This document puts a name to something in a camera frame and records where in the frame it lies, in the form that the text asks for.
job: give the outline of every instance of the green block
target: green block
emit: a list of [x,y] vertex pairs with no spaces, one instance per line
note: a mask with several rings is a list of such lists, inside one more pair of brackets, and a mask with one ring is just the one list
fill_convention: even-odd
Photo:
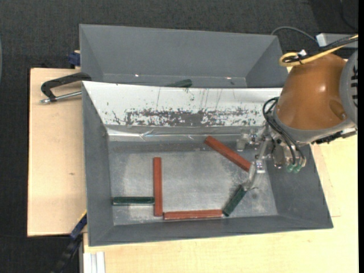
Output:
[[243,186],[240,186],[234,196],[229,200],[228,204],[222,210],[225,216],[231,215],[234,209],[238,206],[239,202],[243,199],[247,191],[244,190]]
[[129,196],[118,196],[113,197],[113,205],[124,206],[124,205],[145,205],[154,204],[154,197],[129,197]]

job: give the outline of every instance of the gray box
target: gray box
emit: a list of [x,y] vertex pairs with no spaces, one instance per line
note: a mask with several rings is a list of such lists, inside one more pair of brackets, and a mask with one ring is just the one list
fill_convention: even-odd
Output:
[[[193,87],[264,91],[286,79],[287,71],[277,64],[281,54],[274,36],[81,26],[82,71],[98,81],[163,86],[189,78]],[[239,131],[256,126],[123,126],[117,113],[114,122],[106,122],[103,108],[112,112],[123,102],[109,104],[114,84],[93,90],[105,94],[97,99],[85,87],[90,84],[99,83],[82,86],[91,246],[332,228],[308,146],[303,149],[307,166],[298,174],[267,161],[258,189],[248,192],[230,217],[163,221],[152,215],[151,206],[112,206],[113,196],[152,196],[151,160],[161,156],[166,210],[223,208],[247,173],[203,145],[203,139],[213,134],[234,148]],[[269,92],[266,99],[276,96]],[[196,120],[195,114],[190,117]],[[252,161],[256,153],[249,147],[241,155]]]

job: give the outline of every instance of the cable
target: cable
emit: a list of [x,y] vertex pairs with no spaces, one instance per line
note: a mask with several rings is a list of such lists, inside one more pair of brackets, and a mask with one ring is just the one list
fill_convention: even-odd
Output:
[[300,30],[300,29],[298,29],[296,27],[292,27],[292,26],[281,26],[281,27],[277,27],[276,29],[274,29],[271,32],[271,35],[274,35],[277,31],[280,31],[280,30],[294,30],[294,31],[297,31],[297,32],[305,35],[306,37],[308,37],[310,40],[313,40],[315,43],[317,43],[316,38],[314,38],[312,35],[308,34],[307,32],[305,32],[303,30]]
[[330,48],[330,49],[327,49],[323,52],[319,52],[313,56],[308,56],[308,55],[301,55],[299,53],[296,53],[296,52],[289,52],[289,53],[286,53],[285,55],[283,55],[282,57],[280,57],[279,59],[279,65],[283,66],[283,67],[293,67],[293,66],[297,66],[297,65],[303,65],[303,64],[306,64],[306,63],[310,63],[311,61],[314,61],[316,59],[319,59],[329,53],[332,53],[342,47],[344,47],[345,45],[349,44],[349,43],[352,43],[352,42],[355,42],[357,41],[357,39],[359,38],[359,35],[356,34],[350,38],[347,38],[347,41],[345,43],[337,43],[339,44],[338,47],[333,47],[333,48]]
[[331,49],[331,48],[334,48],[334,47],[346,46],[347,44],[357,42],[358,40],[359,40],[358,37],[355,37],[353,35],[349,35],[349,36],[346,36],[346,37],[344,37],[342,39],[338,39],[333,43],[325,45],[324,47],[321,47],[320,49],[326,50],[326,49]]
[[[267,121],[267,123],[272,127],[272,129],[274,129],[278,134],[280,134],[282,136],[282,138],[284,139],[284,141],[286,142],[291,155],[292,155],[292,164],[295,166],[296,165],[296,155],[295,152],[292,148],[292,145],[295,146],[296,151],[300,154],[300,165],[303,167],[306,164],[306,157],[304,156],[304,154],[302,153],[302,150],[298,147],[296,141],[294,139],[291,138],[290,135],[288,135],[276,122],[274,119],[268,117],[268,113],[271,112],[271,110],[273,109],[273,107],[277,104],[279,97],[274,97],[269,99],[267,102],[264,103],[263,105],[263,116],[265,118],[265,120]],[[268,111],[266,111],[266,106],[271,102],[274,101],[274,103],[269,107]]]
[[291,155],[292,155],[292,164],[295,166],[296,165],[296,155],[295,155],[295,152],[294,152],[292,146],[288,142],[288,139],[283,135],[283,130],[281,130],[280,127],[278,127],[275,122],[274,123],[271,122],[271,120],[268,117],[268,113],[266,112],[266,106],[271,101],[274,101],[274,103],[269,108],[269,111],[268,112],[270,112],[270,110],[277,104],[278,98],[279,97],[271,98],[267,102],[264,103],[264,105],[263,105],[263,116],[264,116],[266,122],[272,127],[272,129],[275,130],[278,134],[280,134],[282,136],[282,138],[284,139],[284,141],[286,142],[286,145],[288,146],[288,148],[289,148],[289,150],[291,152]]

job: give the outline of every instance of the black cable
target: black cable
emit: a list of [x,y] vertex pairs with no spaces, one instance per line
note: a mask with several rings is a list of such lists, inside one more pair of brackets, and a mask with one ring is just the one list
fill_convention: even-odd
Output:
[[327,51],[329,49],[337,48],[337,47],[340,47],[340,46],[345,46],[346,44],[354,43],[354,42],[357,42],[357,41],[359,41],[359,38],[353,38],[353,35],[349,35],[349,36],[346,36],[346,37],[344,37],[342,39],[338,39],[333,43],[325,45],[324,47],[321,47],[320,50]]
[[297,31],[297,32],[305,35],[306,37],[308,37],[310,40],[313,40],[315,43],[317,43],[316,38],[314,38],[312,35],[308,34],[307,32],[305,32],[303,30],[300,30],[300,29],[298,29],[296,27],[292,27],[292,26],[281,26],[281,27],[277,27],[276,29],[274,29],[271,32],[271,35],[274,35],[277,31],[280,31],[280,30],[293,30],[293,31]]
[[324,47],[320,47],[320,51],[319,52],[315,52],[311,55],[300,55],[299,53],[296,53],[292,56],[287,56],[285,57],[282,62],[283,63],[294,63],[294,62],[297,62],[297,61],[301,61],[301,60],[304,60],[304,59],[307,59],[309,57],[312,57],[312,56],[317,56],[319,55],[320,53],[322,52],[327,52],[331,49],[334,49],[334,48],[337,48],[337,47],[342,47],[342,46],[345,46],[347,44],[350,44],[350,43],[354,43],[354,42],[357,42],[359,41],[359,37],[355,37],[356,35],[352,35],[352,36],[346,36],[342,39],[338,39],[336,40],[335,42],[332,42]]
[[286,138],[286,136],[283,134],[283,130],[281,130],[281,128],[274,122],[272,122],[269,117],[268,117],[268,114],[266,112],[266,106],[271,102],[271,101],[274,101],[274,103],[272,104],[272,106],[269,108],[269,112],[272,110],[272,108],[277,104],[278,102],[278,97],[274,97],[274,98],[271,98],[269,99],[267,102],[264,103],[263,105],[263,116],[266,120],[266,122],[272,127],[272,129],[274,129],[278,134],[280,134],[282,136],[282,138],[284,139],[284,141],[286,142],[286,145],[288,146],[290,152],[291,152],[291,155],[292,155],[292,164],[295,166],[296,165],[296,155],[295,155],[295,152],[292,148],[292,146],[290,145],[289,143],[289,139]]

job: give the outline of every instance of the wooden block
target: wooden block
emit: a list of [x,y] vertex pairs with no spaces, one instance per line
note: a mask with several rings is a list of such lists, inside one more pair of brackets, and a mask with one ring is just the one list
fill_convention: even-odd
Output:
[[219,152],[221,155],[232,161],[234,164],[238,165],[240,168],[249,172],[251,163],[241,157],[238,153],[234,152],[232,149],[226,147],[223,143],[219,142],[212,136],[208,136],[205,139],[205,144],[213,148],[215,151]]
[[198,218],[216,218],[216,217],[222,217],[221,209],[165,212],[163,214],[164,220],[191,220]]
[[154,216],[163,215],[162,199],[162,159],[153,158],[153,180],[154,180]]

